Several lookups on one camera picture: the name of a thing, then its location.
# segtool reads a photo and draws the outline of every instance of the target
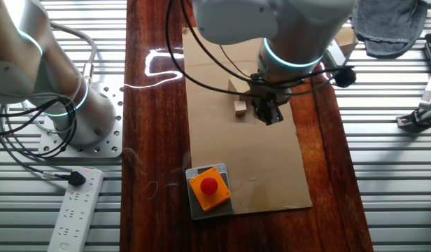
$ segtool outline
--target emergency stop button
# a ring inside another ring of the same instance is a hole
[[[206,195],[213,195],[217,192],[218,183],[213,177],[204,178],[200,184],[200,189]]]
[[[231,192],[216,167],[190,178],[188,183],[205,212],[231,198]]]

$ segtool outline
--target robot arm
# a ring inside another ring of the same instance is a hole
[[[323,56],[328,56],[328,68],[341,65],[344,56],[332,40],[354,4],[355,0],[193,1],[197,28],[206,40],[232,44],[264,38],[257,65],[269,83],[308,74]],[[281,121],[277,106],[288,102],[290,92],[250,83],[251,94],[275,97],[272,103],[253,100],[258,118],[267,124]]]
[[[52,99],[37,96],[41,93],[73,99],[77,130],[72,145],[101,141],[113,128],[113,104],[88,85],[62,50],[39,0],[0,0],[0,103],[12,104],[28,98],[40,106]],[[70,127],[63,107],[52,106],[45,113],[56,130]]]

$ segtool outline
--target wooden table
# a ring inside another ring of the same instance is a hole
[[[174,70],[165,54],[168,2],[127,2],[125,83],[134,87],[125,88],[120,251],[372,251],[331,87],[290,101],[312,208],[191,219],[183,173],[191,167],[185,80],[158,74]],[[172,12],[171,40],[181,47],[177,0]]]

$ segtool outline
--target gray cloth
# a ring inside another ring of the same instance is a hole
[[[427,3],[421,0],[358,0],[353,26],[368,56],[395,59],[414,45],[426,17]]]

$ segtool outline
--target white power strip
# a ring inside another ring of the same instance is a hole
[[[74,171],[87,180],[80,186],[68,184],[48,252],[81,252],[85,246],[104,173],[79,167]]]

